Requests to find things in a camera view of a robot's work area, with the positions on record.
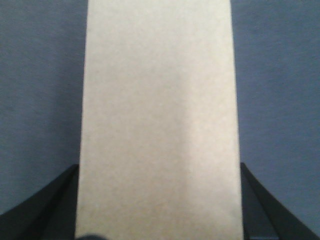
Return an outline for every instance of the blue surface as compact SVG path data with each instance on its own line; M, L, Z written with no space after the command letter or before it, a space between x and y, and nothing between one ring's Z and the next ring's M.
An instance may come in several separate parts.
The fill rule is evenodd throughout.
M320 1L231 2L240 157L320 236Z
M87 1L0 2L0 213L79 161Z

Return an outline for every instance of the paper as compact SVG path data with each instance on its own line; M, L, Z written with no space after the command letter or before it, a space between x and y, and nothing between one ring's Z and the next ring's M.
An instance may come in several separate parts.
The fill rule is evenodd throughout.
M76 235L240 240L228 0L90 0Z

